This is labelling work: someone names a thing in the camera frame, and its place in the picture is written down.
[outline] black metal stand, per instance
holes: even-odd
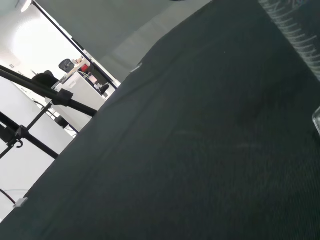
[[[97,110],[88,107],[80,102],[72,100],[73,94],[71,92],[61,90],[60,92],[56,92],[50,88],[46,88],[35,84],[30,79],[25,76],[21,76],[18,73],[12,73],[11,70],[3,67],[0,65],[0,77],[10,80],[22,87],[30,89],[31,91],[35,92],[36,94],[46,97],[52,100],[54,105],[63,105],[65,107],[73,108],[79,112],[82,112],[86,115],[93,117]]]
[[[73,93],[62,89],[60,92],[56,92],[50,88],[46,88],[40,84],[36,84],[25,76],[22,76],[10,69],[7,69],[0,65],[0,77],[10,80],[13,83],[16,83],[22,87],[30,89],[36,94],[49,98],[52,100],[41,112],[40,114],[30,123],[28,127],[20,126],[15,123],[13,120],[8,118],[2,112],[0,112],[0,122],[3,123],[6,128],[0,124],[0,139],[2,139],[8,148],[0,154],[0,159],[3,158],[11,149],[14,148],[16,143],[20,143],[21,148],[24,143],[21,139],[27,139],[30,143],[44,151],[46,154],[56,159],[59,155],[54,152],[47,145],[43,144],[37,138],[32,136],[29,133],[29,130],[37,123],[37,121],[51,108],[52,105],[63,105],[66,107],[73,108],[79,112],[82,112],[86,115],[93,117],[97,111],[91,107],[83,105],[77,101],[72,100]]]
[[[40,113],[39,115],[30,123],[28,127],[19,126],[9,117],[0,112],[0,122],[6,125],[6,128],[2,130],[2,140],[4,140],[7,144],[7,149],[0,154],[0,159],[3,158],[11,149],[14,148],[16,143],[20,143],[21,145],[17,148],[22,148],[24,143],[21,139],[27,139],[30,143],[44,151],[50,157],[56,159],[59,155],[49,148],[47,145],[43,144],[37,138],[29,133],[29,130],[37,123],[37,121],[46,114],[47,110],[52,106],[52,102],[50,102]]]
[[[112,82],[112,79],[98,65],[92,62],[91,59],[84,54],[84,52],[60,29],[59,26],[55,24],[54,21],[52,21],[52,19],[41,9],[41,7],[39,7],[35,1],[32,1],[31,4],[34,5],[46,17],[46,19],[48,19],[49,22],[53,24],[53,26],[55,26],[55,28],[75,47],[75,49],[77,49],[81,53],[81,55],[83,55],[89,61],[89,63],[92,64],[94,68],[100,74],[102,74],[104,78],[108,81],[108,83],[116,90],[117,87]]]

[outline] ceiling light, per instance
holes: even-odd
[[[22,13],[25,12],[30,7],[31,3],[32,3],[31,0],[26,0],[23,8],[21,9],[21,12]]]

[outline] cable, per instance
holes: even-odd
[[[13,204],[16,204],[15,200],[13,200],[5,191],[3,191],[0,188],[0,193],[2,193],[3,195],[5,195],[11,202],[13,202]]]
[[[86,74],[82,71],[76,71],[76,72],[85,75],[88,78],[88,80],[90,81],[90,76],[88,74]]]

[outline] white wall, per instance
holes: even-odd
[[[13,83],[0,77],[0,112],[27,126],[39,113],[40,109]],[[44,115],[31,129],[31,134],[60,154],[72,141],[60,126]],[[24,146],[12,149],[0,159],[0,188],[8,192],[15,200],[22,198],[26,191],[39,179],[54,161],[33,144],[23,140]],[[0,152],[6,149],[0,140]],[[0,219],[4,219],[13,209],[13,204],[0,194]]]
[[[211,0],[37,0],[123,82],[153,45]]]
[[[61,79],[59,64],[81,54],[33,5],[23,13],[21,7],[0,16],[0,59],[12,64],[4,55],[9,50],[25,68],[37,74],[50,70]]]

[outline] ceiling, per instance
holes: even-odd
[[[13,11],[21,0],[0,0],[0,16]]]

